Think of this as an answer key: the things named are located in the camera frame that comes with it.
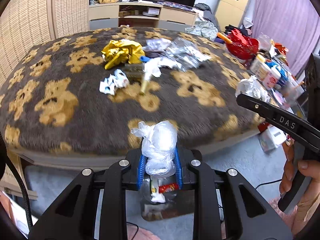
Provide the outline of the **right hand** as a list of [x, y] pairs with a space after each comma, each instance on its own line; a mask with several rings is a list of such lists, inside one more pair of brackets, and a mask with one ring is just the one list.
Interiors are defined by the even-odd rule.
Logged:
[[319, 155], [300, 143], [283, 143], [286, 155], [278, 209], [292, 216], [295, 239], [319, 238]]

